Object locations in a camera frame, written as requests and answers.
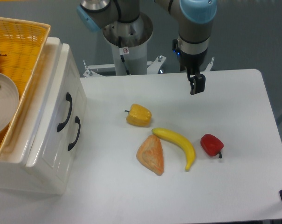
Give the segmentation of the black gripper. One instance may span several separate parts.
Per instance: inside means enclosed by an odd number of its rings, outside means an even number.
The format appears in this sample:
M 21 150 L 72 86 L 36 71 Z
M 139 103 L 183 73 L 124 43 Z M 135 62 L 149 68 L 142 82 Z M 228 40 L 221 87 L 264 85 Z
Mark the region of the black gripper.
M 190 94 L 204 92 L 206 77 L 200 73 L 195 76 L 190 73 L 199 72 L 207 53 L 207 40 L 200 43 L 188 43 L 181 38 L 177 38 L 172 41 L 172 50 L 179 61 L 180 71 L 187 70 Z

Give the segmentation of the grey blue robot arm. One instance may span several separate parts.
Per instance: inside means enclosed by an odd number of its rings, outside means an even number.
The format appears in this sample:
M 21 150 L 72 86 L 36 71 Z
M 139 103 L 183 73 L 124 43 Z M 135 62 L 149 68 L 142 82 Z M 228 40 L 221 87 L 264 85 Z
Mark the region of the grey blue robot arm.
M 205 90 L 200 72 L 217 12 L 215 0 L 157 0 L 178 22 L 179 36 L 172 41 L 180 70 L 186 71 L 190 94 Z M 153 34 L 150 18 L 138 0 L 82 0 L 77 13 L 92 32 L 102 31 L 111 45 L 116 75 L 147 74 L 147 43 Z

